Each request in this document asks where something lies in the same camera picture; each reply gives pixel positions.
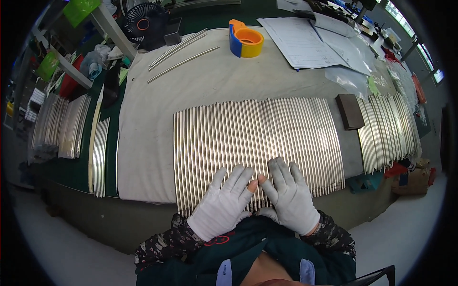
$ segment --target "neck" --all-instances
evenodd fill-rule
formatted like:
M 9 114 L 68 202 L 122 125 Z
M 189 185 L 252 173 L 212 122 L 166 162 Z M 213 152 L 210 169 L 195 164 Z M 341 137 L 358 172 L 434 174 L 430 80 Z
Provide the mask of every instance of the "neck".
M 278 261 L 267 253 L 261 252 L 240 286 L 258 286 L 265 281 L 273 279 L 293 280 Z

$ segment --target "black fan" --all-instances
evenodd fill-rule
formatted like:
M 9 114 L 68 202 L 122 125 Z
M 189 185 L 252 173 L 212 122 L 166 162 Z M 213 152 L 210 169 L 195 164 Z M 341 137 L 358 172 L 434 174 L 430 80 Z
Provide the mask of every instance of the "black fan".
M 164 46 L 164 32 L 170 13 L 154 3 L 141 3 L 130 9 L 122 23 L 126 37 L 146 50 Z

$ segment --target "bundle of metal rods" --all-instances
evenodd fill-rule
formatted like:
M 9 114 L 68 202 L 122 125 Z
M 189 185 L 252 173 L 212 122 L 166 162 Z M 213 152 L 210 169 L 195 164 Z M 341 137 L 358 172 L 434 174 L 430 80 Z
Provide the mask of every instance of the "bundle of metal rods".
M 178 211 L 188 217 L 213 174 L 237 164 L 270 178 L 269 159 L 296 162 L 312 196 L 345 188 L 337 132 L 326 99 L 280 98 L 216 103 L 174 114 L 174 174 Z M 248 211 L 271 203 L 260 187 Z
M 32 150 L 57 151 L 61 120 L 68 107 L 68 101 L 53 93 L 45 99 L 38 113 L 32 135 Z
M 92 177 L 94 196 L 105 196 L 105 151 L 107 147 L 108 128 L 110 117 L 97 123 L 94 140 L 94 153 L 92 158 Z
M 85 94 L 68 104 L 60 125 L 59 158 L 79 158 L 82 133 L 90 102 L 91 98 Z
M 149 69 L 148 71 L 151 71 L 154 69 L 156 66 L 158 66 L 160 63 L 165 61 L 166 59 L 170 58 L 172 55 L 176 54 L 178 51 L 182 50 L 183 48 L 189 46 L 193 42 L 202 39 L 207 35 L 207 29 L 205 28 L 202 31 L 199 31 L 193 35 L 188 36 L 186 39 L 184 39 L 182 42 L 176 44 L 169 50 L 167 50 L 165 53 L 160 55 L 157 59 L 155 59 L 152 63 L 149 64 Z
M 402 95 L 358 98 L 365 126 L 358 129 L 365 173 L 385 170 L 393 162 L 414 156 L 420 137 Z

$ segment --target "cardboard box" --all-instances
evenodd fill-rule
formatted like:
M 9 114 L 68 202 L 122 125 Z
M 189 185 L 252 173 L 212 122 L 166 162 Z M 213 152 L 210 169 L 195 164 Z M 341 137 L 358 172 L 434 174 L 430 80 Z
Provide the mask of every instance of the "cardboard box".
M 363 114 L 354 94 L 339 94 L 336 102 L 345 130 L 354 130 L 364 126 Z
M 426 194 L 430 169 L 416 168 L 408 174 L 397 175 L 391 184 L 391 192 L 399 195 Z
M 420 168 L 420 169 L 427 169 L 429 167 L 429 164 L 430 164 L 429 159 L 420 158 L 415 167 Z

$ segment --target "green table surface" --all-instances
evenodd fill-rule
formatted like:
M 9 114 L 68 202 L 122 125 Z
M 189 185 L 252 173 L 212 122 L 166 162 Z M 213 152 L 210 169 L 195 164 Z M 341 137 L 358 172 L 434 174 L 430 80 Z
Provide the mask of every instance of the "green table surface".
M 204 28 L 228 27 L 229 20 L 231 19 L 237 19 L 246 25 L 260 26 L 256 20 L 257 18 L 286 17 L 292 15 L 293 13 L 291 12 L 277 9 L 276 0 L 243 0 L 241 5 L 220 5 L 191 9 L 173 14 L 172 17 L 181 17 L 184 34 L 189 34 L 198 32 Z M 85 55 L 87 52 L 92 51 L 94 46 L 101 43 L 102 40 L 102 37 L 96 34 L 79 48 L 78 52 Z M 105 75 L 106 71 L 103 70 L 87 92 L 92 99 L 84 125 L 80 157 L 73 160 L 55 158 L 46 163 L 33 164 L 35 174 L 66 187 L 89 193 L 89 140 L 95 107 L 105 80 Z M 116 144 L 119 130 L 119 113 L 124 99 L 126 81 L 124 80 L 120 86 L 119 100 L 107 109 L 100 109 L 100 120 L 110 117 L 105 159 L 105 194 L 111 197 L 119 197 L 115 179 Z

